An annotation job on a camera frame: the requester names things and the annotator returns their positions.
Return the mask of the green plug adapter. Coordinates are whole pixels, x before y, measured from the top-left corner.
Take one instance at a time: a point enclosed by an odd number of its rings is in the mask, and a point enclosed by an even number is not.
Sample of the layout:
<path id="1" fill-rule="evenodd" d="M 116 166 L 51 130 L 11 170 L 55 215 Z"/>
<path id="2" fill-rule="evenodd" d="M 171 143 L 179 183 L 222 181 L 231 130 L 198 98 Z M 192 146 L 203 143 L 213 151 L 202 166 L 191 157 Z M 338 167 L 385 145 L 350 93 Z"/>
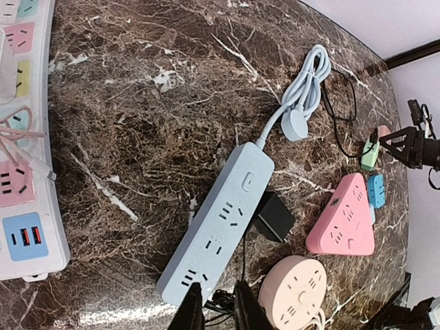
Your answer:
<path id="1" fill-rule="evenodd" d="M 378 141 L 372 143 L 368 140 L 365 143 L 360 160 L 361 169 L 366 171 L 372 171 L 374 169 L 379 155 L 379 147 L 380 143 Z"/>

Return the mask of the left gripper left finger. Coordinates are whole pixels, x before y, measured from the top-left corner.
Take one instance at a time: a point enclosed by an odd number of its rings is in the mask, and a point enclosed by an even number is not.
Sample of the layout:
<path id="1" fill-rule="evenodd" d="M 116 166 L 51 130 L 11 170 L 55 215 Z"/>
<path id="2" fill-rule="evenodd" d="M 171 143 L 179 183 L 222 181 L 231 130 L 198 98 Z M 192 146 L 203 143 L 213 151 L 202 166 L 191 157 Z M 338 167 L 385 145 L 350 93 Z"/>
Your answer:
<path id="1" fill-rule="evenodd" d="M 193 283 L 186 293 L 168 330 L 205 330 L 200 283 Z"/>

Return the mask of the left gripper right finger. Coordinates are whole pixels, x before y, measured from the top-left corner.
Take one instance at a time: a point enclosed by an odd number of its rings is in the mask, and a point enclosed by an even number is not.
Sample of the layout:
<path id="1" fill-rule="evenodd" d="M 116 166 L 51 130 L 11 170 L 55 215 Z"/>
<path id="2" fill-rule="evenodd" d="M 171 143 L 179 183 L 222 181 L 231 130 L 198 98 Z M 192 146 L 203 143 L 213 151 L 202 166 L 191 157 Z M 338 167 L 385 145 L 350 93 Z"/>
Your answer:
<path id="1" fill-rule="evenodd" d="M 269 320 L 245 280 L 238 280 L 234 288 L 235 329 L 269 329 Z"/>

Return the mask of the pink cube plug adapter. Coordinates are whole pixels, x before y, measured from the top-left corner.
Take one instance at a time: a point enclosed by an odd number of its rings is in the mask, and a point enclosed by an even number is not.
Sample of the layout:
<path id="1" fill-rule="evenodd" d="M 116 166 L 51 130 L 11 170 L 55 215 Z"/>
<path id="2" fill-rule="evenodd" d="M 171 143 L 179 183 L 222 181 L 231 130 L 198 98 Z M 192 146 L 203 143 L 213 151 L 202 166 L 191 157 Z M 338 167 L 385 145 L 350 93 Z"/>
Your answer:
<path id="1" fill-rule="evenodd" d="M 391 134 L 391 130 L 386 125 L 380 125 L 377 127 L 378 138 L 382 138 Z"/>

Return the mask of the bright blue plug adapter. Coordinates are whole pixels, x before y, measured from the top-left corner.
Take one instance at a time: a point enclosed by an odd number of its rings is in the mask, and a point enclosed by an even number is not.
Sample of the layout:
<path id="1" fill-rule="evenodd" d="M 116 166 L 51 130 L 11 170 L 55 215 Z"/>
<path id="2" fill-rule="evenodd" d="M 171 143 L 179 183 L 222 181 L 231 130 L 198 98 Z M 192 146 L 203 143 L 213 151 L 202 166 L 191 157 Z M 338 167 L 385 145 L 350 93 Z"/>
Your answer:
<path id="1" fill-rule="evenodd" d="M 385 204 L 385 188 L 383 174 L 369 177 L 367 182 L 368 200 L 374 209 L 379 209 Z"/>

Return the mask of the right black frame post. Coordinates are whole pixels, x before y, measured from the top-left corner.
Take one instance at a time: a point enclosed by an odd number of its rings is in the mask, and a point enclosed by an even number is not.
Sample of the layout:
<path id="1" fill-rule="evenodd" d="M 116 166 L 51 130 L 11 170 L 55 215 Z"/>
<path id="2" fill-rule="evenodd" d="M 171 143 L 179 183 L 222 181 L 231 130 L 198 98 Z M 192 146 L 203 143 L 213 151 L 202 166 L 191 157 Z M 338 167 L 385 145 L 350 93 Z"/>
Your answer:
<path id="1" fill-rule="evenodd" d="M 409 64 L 414 61 L 418 61 L 427 56 L 439 53 L 440 51 L 440 40 L 426 43 L 419 47 L 410 49 L 408 51 L 402 52 L 400 54 L 391 56 L 384 60 L 388 70 L 400 67 L 405 64 Z"/>

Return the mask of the white usb charger with cable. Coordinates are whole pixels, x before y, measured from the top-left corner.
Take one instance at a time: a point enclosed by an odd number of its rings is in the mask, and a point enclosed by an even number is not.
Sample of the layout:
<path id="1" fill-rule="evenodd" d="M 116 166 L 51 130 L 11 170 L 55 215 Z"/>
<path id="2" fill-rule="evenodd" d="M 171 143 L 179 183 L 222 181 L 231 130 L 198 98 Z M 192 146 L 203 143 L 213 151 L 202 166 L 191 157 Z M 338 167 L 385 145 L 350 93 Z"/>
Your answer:
<path id="1" fill-rule="evenodd" d="M 14 58 L 12 48 L 8 44 L 6 32 L 1 28 L 1 104 L 12 101 L 15 97 L 13 83 L 18 74 L 18 62 Z M 25 160 L 33 171 L 51 181 L 56 180 L 56 173 L 42 160 L 31 156 L 27 151 L 17 146 L 17 141 L 23 139 L 43 138 L 44 134 L 33 132 L 30 125 L 26 130 L 13 129 L 8 125 L 1 126 L 1 151 L 16 167 L 20 160 Z"/>

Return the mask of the pink round power socket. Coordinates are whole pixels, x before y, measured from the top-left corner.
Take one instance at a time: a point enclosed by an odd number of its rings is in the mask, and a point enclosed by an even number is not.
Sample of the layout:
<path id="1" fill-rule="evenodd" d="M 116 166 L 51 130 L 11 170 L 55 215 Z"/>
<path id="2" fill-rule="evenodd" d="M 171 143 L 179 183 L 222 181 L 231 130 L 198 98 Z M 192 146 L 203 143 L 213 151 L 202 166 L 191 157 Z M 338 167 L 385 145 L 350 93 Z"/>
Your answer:
<path id="1" fill-rule="evenodd" d="M 288 256 L 268 272 L 258 293 L 258 303 L 275 329 L 325 328 L 321 305 L 327 273 L 321 262 Z"/>

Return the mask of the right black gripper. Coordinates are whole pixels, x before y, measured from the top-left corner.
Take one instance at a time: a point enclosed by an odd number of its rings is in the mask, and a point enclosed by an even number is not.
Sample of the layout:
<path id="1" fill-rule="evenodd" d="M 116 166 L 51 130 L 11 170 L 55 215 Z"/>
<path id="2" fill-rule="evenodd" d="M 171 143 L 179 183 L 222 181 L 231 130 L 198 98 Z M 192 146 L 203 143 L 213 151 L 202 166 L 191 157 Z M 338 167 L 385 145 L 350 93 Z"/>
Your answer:
<path id="1" fill-rule="evenodd" d="M 408 168 L 431 166 L 439 170 L 439 140 L 426 138 L 424 131 L 418 131 L 413 126 L 385 135 L 379 143 L 389 155 Z"/>

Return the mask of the white power strip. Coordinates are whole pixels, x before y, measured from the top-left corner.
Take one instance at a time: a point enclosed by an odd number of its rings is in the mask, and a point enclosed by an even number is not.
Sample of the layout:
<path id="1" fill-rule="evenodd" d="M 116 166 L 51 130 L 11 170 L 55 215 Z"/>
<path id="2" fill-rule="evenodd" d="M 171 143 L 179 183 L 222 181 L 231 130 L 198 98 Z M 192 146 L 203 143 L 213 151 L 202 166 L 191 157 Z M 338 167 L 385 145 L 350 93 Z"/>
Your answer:
<path id="1" fill-rule="evenodd" d="M 53 1 L 1 2 L 1 279 L 42 281 L 70 251 L 48 111 Z"/>

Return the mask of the pink triangular power socket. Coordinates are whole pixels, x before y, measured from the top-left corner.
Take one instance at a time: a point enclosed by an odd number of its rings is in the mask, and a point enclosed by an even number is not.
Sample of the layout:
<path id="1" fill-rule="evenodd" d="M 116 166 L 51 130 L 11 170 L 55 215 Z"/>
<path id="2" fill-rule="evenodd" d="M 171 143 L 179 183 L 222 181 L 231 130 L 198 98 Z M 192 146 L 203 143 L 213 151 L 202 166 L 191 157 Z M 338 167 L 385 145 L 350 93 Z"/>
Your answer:
<path id="1" fill-rule="evenodd" d="M 375 251 L 371 211 L 362 174 L 345 175 L 307 235 L 313 254 L 370 256 Z"/>

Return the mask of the black charger with cable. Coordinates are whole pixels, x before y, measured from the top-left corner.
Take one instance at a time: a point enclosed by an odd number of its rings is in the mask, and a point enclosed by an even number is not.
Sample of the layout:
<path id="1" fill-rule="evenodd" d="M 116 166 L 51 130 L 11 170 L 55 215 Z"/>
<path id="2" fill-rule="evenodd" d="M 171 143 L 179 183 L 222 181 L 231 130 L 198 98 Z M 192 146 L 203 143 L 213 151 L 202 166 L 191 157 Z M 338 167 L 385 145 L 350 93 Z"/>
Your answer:
<path id="1" fill-rule="evenodd" d="M 362 156 L 371 152 L 372 148 L 368 148 L 366 151 L 360 151 L 351 155 L 345 151 L 344 147 L 342 146 L 338 133 L 339 121 L 352 124 L 357 118 L 358 105 L 355 87 L 347 75 L 336 69 L 332 69 L 331 71 L 340 75 L 349 84 L 351 95 L 353 97 L 353 115 L 348 118 L 343 118 L 336 115 L 336 112 L 329 100 L 327 87 L 325 85 L 322 86 L 324 107 L 332 120 L 336 143 L 342 154 L 349 159 L 360 159 Z M 283 203 L 280 197 L 275 192 L 266 191 L 263 193 L 256 211 L 252 215 L 250 224 L 252 226 L 255 225 L 257 230 L 263 234 L 266 239 L 276 243 L 282 243 L 292 226 L 295 224 L 295 221 L 296 219 L 294 215 L 288 210 L 287 206 Z M 204 307 L 220 314 L 229 315 L 234 309 L 234 295 L 229 294 L 225 290 L 218 289 L 214 292 L 213 299 L 207 300 Z"/>

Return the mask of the grey blue power strip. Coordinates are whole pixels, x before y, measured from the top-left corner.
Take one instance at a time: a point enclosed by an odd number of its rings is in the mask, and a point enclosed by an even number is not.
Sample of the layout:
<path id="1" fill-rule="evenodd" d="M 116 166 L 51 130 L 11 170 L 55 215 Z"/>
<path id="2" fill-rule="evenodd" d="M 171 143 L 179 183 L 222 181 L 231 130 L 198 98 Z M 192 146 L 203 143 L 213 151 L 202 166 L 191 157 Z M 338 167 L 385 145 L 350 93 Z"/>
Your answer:
<path id="1" fill-rule="evenodd" d="M 202 300 L 215 290 L 274 172 L 257 145 L 236 147 L 157 282 L 163 301 L 180 306 L 193 283 Z"/>

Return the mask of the light blue plug adapter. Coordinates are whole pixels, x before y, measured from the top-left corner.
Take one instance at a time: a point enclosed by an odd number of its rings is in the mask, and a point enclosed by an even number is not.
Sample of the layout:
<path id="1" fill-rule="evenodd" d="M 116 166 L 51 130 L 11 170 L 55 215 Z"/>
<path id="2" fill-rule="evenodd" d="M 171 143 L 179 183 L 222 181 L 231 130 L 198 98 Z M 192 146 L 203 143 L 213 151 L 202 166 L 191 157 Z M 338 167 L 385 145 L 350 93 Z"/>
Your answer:
<path id="1" fill-rule="evenodd" d="M 376 221 L 376 219 L 375 219 L 375 209 L 374 209 L 374 206 L 371 203 L 369 203 L 368 205 L 369 205 L 369 210 L 370 210 L 370 214 L 371 214 L 371 225 L 373 226 L 375 224 L 375 221 Z"/>

